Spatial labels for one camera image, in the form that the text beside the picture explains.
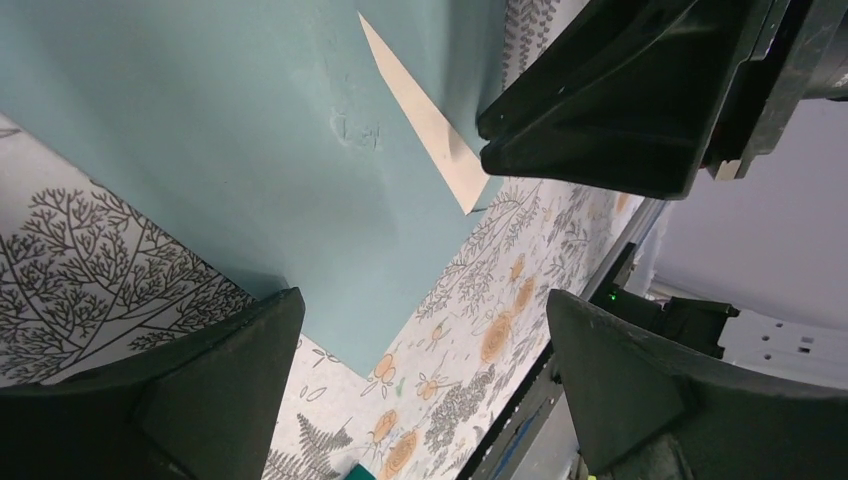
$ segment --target fern print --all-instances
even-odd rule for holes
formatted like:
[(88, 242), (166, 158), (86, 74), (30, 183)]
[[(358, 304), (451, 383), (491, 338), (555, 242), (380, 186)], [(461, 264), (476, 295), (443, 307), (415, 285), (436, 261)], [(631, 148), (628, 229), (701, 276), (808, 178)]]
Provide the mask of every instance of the fern print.
[[(502, 83), (506, 89), (556, 39), (554, 22), (563, 16), (562, 0), (508, 0), (504, 18)], [(570, 8), (582, 7), (573, 0)]]
[(300, 452), (295, 455), (271, 449), (263, 480), (334, 480), (342, 473), (333, 469), (330, 454), (349, 446), (353, 438), (342, 427), (335, 433), (318, 429), (303, 414), (297, 414)]
[(430, 464), (430, 468), (424, 471), (424, 478), (432, 478), (436, 472), (442, 468), (442, 465), (445, 464), (445, 461), (448, 459), (448, 450), (443, 448), (439, 450), (439, 453), (436, 454), (432, 463)]
[(442, 472), (442, 475), (447, 475), (448, 472), (450, 472), (451, 470), (458, 470), (464, 467), (465, 464), (468, 463), (468, 459), (471, 458), (471, 454), (473, 453), (474, 449), (470, 448), (457, 455), (453, 462), (451, 462), (451, 464), (445, 468), (445, 470)]

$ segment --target tree pattern wallpaper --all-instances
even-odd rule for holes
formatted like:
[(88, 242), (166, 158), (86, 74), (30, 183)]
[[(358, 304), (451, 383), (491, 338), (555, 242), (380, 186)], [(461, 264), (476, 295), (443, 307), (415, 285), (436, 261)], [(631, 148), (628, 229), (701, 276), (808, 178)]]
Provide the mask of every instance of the tree pattern wallpaper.
[[(511, 82), (582, 4), (509, 0)], [(252, 301), (130, 205), (0, 117), (0, 386), (52, 383)], [(547, 292), (579, 292), (638, 198), (507, 179), (366, 378), (302, 336), (266, 480), (454, 479), (549, 339)]]

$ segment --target orange flower print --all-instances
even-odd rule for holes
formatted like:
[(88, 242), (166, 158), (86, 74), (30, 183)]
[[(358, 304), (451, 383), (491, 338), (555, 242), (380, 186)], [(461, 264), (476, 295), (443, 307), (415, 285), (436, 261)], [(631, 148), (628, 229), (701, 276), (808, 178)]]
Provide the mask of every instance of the orange flower print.
[(392, 379), (395, 378), (395, 373), (397, 373), (397, 369), (394, 366), (395, 356), (391, 353), (387, 353), (383, 355), (383, 358), (380, 359), (380, 363), (374, 367), (374, 375), (368, 377), (368, 381), (371, 382), (365, 390), (359, 394), (360, 397), (364, 397), (371, 393), (371, 390), (374, 390), (377, 385), (381, 385), (383, 399), (385, 400), (389, 396), (389, 388), (394, 383), (392, 383)]
[(586, 211), (586, 216), (589, 217), (589, 220), (598, 220), (603, 214), (603, 210), (595, 203), (590, 204), (589, 210)]
[(533, 293), (536, 290), (536, 277), (530, 277), (524, 281), (521, 288), (518, 289), (518, 295), (515, 296), (515, 303), (512, 306), (515, 315), (520, 315), (521, 312), (530, 305), (533, 299)]
[(503, 352), (507, 340), (512, 333), (511, 312), (503, 312), (492, 322), (483, 336), (483, 348), (480, 351), (480, 359), (483, 363), (495, 363)]
[(379, 444), (383, 441), (386, 436), (392, 431), (392, 428), (397, 425), (397, 412), (394, 409), (389, 410), (380, 416), (380, 419), (377, 420), (377, 425), (374, 426), (374, 430), (368, 432), (371, 434), (372, 440), (374, 443)]
[(442, 376), (441, 373), (440, 373), (442, 371), (442, 367), (444, 366), (445, 360), (447, 358), (448, 358), (448, 354), (447, 354), (447, 352), (445, 352), (445, 355), (442, 357), (441, 363), (439, 363), (439, 366), (436, 367), (436, 369), (433, 371), (433, 374), (430, 375), (429, 377), (427, 375), (425, 375), (423, 372), (418, 373), (419, 382), (417, 384), (415, 384), (415, 387), (418, 389), (417, 395), (419, 397), (423, 398), (425, 401), (433, 398), (433, 396), (440, 389), (457, 385), (457, 383), (452, 383), (450, 385), (446, 384), (445, 382), (447, 382), (447, 380), (448, 380), (447, 377)]
[(415, 453), (415, 447), (418, 446), (418, 432), (413, 430), (404, 434), (400, 440), (391, 448), (386, 462), (383, 464), (380, 474), (377, 475), (378, 480), (391, 480), (412, 458)]
[(394, 429), (395, 425), (397, 425), (397, 422), (398, 414), (395, 410), (389, 410), (388, 412), (380, 415), (380, 418), (377, 419), (377, 424), (374, 425), (374, 430), (368, 432), (368, 434), (371, 435), (371, 443), (362, 455), (367, 455), (373, 448), (374, 452), (372, 453), (371, 458), (377, 458), (377, 455), (380, 455), (380, 458), (382, 458), (380, 448), (382, 447), (383, 440), (389, 436), (392, 429)]
[(554, 210), (554, 201), (551, 200), (551, 204), (548, 205), (547, 208), (542, 208), (542, 211), (545, 212), (545, 216), (542, 217), (542, 221), (545, 223), (550, 222), (551, 219), (554, 218)]
[(445, 321), (444, 320), (439, 322), (439, 324), (436, 325), (436, 328), (433, 329), (433, 332), (430, 333), (430, 344), (427, 345), (427, 348), (425, 348), (424, 350), (429, 351), (430, 349), (433, 349), (433, 351), (435, 351), (436, 347), (439, 344), (439, 340), (447, 337), (448, 334), (450, 333), (450, 331), (451, 331), (450, 328), (445, 330)]
[(624, 210), (624, 207), (627, 206), (627, 202), (630, 200), (630, 194), (627, 193), (619, 193), (618, 201), (615, 203), (615, 213), (621, 213)]
[(512, 264), (512, 267), (509, 269), (509, 281), (510, 283), (515, 283), (519, 277), (521, 277), (521, 272), (524, 271), (524, 254), (518, 256), (515, 259), (515, 263)]

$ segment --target grey wall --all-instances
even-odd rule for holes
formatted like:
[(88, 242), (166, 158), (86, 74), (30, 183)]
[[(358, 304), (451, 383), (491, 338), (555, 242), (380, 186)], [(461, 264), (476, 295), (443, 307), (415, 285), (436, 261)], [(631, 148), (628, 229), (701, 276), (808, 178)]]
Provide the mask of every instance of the grey wall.
[(848, 104), (806, 101), (748, 177), (705, 172), (674, 206), (656, 281), (848, 330)]

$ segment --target patterned wallpaper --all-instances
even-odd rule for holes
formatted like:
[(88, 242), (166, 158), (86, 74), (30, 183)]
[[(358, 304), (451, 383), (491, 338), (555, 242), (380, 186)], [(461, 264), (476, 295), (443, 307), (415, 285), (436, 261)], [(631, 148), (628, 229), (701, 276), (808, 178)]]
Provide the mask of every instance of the patterned wallpaper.
[[(511, 82), (582, 7), (510, 0)], [(0, 386), (56, 382), (251, 299), (0, 117)], [(298, 342), (263, 478), (453, 479), (546, 344), (547, 292), (579, 292), (639, 200), (508, 179), (367, 378)]]
[(55, 383), (252, 299), (0, 117), (0, 386)]

